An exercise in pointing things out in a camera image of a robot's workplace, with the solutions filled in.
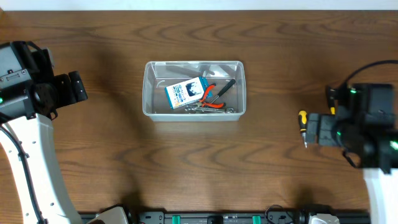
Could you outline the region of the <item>silver offset wrench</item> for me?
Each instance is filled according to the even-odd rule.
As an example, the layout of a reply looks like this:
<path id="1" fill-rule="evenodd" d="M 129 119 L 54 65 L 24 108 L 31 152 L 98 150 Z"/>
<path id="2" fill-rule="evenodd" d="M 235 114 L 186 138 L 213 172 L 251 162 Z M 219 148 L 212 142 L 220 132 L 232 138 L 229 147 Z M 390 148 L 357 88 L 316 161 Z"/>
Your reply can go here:
<path id="1" fill-rule="evenodd" d="M 234 113 L 233 108 L 204 108 L 199 106 L 186 106 L 185 111 L 189 113 Z"/>

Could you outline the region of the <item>small black orange hammer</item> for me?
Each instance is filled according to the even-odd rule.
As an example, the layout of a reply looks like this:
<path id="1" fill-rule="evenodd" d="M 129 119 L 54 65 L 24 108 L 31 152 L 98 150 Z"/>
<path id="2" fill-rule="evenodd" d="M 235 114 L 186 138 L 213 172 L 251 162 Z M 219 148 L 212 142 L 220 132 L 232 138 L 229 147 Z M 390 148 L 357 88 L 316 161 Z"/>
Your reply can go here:
<path id="1" fill-rule="evenodd" d="M 224 93 L 226 93 L 234 84 L 236 80 L 230 80 L 219 92 L 218 94 L 210 101 L 210 103 L 214 103 L 218 98 L 220 98 Z"/>

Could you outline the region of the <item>blue white cardboard box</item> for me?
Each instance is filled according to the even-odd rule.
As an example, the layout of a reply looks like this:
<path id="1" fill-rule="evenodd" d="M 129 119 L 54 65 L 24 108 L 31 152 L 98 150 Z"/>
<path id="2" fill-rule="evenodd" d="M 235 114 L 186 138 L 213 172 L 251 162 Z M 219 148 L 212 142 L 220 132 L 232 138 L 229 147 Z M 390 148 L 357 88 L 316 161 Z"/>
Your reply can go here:
<path id="1" fill-rule="evenodd" d="M 196 77 L 169 85 L 165 87 L 164 90 L 169 105 L 174 110 L 198 102 L 208 86 L 209 83 L 206 78 Z"/>

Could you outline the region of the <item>red handled pliers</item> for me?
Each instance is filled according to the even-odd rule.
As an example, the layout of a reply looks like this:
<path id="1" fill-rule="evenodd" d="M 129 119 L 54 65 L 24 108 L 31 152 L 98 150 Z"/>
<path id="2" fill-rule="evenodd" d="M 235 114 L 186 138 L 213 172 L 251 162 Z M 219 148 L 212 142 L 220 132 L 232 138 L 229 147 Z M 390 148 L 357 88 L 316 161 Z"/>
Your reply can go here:
<path id="1" fill-rule="evenodd" d="M 216 108 L 216 109 L 221 109 L 221 108 L 225 107 L 225 105 L 226 105 L 225 103 L 214 104 L 214 103 L 206 102 L 207 99 L 210 99 L 212 97 L 211 91 L 212 91 L 212 89 L 214 89 L 215 86 L 216 86 L 216 84 L 212 83 L 211 85 L 209 85 L 207 87 L 202 98 L 197 102 L 198 107 L 202 107 L 202 108 L 207 107 L 207 108 Z"/>

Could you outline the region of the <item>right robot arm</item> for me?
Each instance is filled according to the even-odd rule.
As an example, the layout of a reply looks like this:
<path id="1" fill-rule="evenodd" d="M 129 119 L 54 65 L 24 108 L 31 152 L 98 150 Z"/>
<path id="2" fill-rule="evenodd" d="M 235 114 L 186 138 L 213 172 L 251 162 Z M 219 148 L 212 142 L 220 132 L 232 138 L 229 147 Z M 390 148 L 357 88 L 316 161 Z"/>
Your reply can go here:
<path id="1" fill-rule="evenodd" d="M 371 223 L 397 223 L 397 128 L 391 84 L 344 84 L 326 89 L 329 114 L 298 115 L 305 144 L 342 148 L 363 172 Z"/>

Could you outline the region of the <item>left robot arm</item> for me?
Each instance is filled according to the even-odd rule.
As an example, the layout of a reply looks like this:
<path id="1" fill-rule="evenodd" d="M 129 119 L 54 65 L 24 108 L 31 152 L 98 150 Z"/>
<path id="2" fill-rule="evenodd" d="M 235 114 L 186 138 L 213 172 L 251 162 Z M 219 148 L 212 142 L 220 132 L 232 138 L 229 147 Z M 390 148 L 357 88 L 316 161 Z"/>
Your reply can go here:
<path id="1" fill-rule="evenodd" d="M 31 41 L 1 45 L 1 146 L 11 165 L 24 223 L 131 222 L 123 205 L 81 215 L 67 192 L 52 121 L 57 109 L 87 98 L 78 71 L 54 74 L 49 49 Z"/>

